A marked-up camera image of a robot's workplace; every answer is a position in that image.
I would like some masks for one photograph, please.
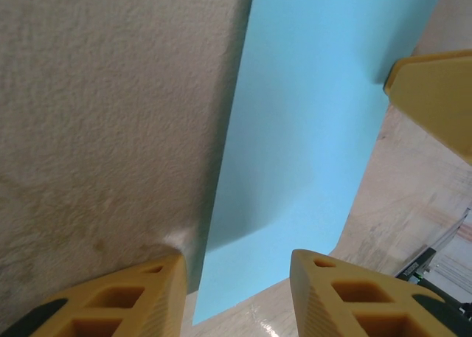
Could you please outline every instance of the blue sheet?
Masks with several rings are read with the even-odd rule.
[[[437,0],[253,0],[194,323],[335,247]]]

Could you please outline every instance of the beige wall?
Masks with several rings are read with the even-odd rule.
[[[195,287],[249,5],[0,0],[0,330],[163,244]]]

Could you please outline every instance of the yellow foam block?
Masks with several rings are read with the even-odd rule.
[[[290,284],[300,337],[453,337],[412,298],[430,290],[322,254],[296,250]]]
[[[472,164],[472,49],[399,60],[390,102]]]
[[[187,295],[184,258],[170,255],[51,296],[68,302],[34,337],[176,337]]]

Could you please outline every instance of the orange plastic part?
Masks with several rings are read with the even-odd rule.
[[[306,250],[292,254],[300,337],[453,337],[412,298],[430,290]]]
[[[472,49],[401,59],[384,90],[395,107],[472,164]]]
[[[187,295],[184,257],[170,255],[51,296],[68,302],[34,337],[177,337]]]

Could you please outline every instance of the stain on wall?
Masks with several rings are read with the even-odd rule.
[[[0,0],[0,330],[182,250],[201,272],[251,0]]]

